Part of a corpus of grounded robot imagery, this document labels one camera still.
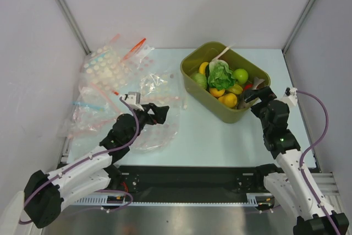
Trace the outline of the clear white-dotted zip bag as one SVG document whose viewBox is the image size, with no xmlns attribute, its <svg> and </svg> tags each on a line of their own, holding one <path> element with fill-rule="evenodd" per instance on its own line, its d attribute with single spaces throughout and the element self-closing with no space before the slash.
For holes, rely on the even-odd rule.
<svg viewBox="0 0 352 235">
<path fill-rule="evenodd" d="M 186 108 L 180 74 L 175 71 L 146 74 L 140 81 L 141 103 L 169 106 L 164 124 L 146 125 L 131 150 L 137 154 L 160 151 L 170 145 L 179 131 L 180 114 Z"/>
</svg>

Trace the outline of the green toy lettuce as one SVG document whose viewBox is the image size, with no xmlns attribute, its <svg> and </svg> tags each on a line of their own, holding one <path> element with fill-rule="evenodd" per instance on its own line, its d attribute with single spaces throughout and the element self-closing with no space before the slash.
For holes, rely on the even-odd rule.
<svg viewBox="0 0 352 235">
<path fill-rule="evenodd" d="M 212 60 L 209 63 L 208 85 L 217 90 L 228 89 L 234 86 L 236 78 L 227 62 L 224 60 Z"/>
</svg>

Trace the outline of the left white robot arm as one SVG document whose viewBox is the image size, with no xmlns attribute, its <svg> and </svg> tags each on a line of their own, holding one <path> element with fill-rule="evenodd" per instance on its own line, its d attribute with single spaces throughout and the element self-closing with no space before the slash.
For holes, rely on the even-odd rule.
<svg viewBox="0 0 352 235">
<path fill-rule="evenodd" d="M 130 113 L 118 116 L 107 136 L 88 154 L 49 173 L 38 170 L 31 175 L 24 189 L 24 211 L 30 219 L 19 224 L 44 228 L 80 198 L 120 187 L 114 163 L 129 152 L 146 125 L 164 124 L 169 111 L 169 106 L 154 103 L 126 106 Z"/>
</svg>

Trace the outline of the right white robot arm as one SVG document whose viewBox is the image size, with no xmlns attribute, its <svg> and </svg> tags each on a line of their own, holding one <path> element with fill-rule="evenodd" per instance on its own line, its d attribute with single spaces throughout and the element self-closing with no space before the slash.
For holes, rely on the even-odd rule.
<svg viewBox="0 0 352 235">
<path fill-rule="evenodd" d="M 287 88 L 279 99 L 268 86 L 244 92 L 245 102 L 260 99 L 251 106 L 251 111 L 261 121 L 266 149 L 283 170 L 283 173 L 256 175 L 254 186 L 261 192 L 269 191 L 296 221 L 294 234 L 346 234 L 349 228 L 346 214 L 336 212 L 304 162 L 317 143 L 302 151 L 288 129 L 290 108 L 298 104 L 300 93 L 297 88 Z"/>
</svg>

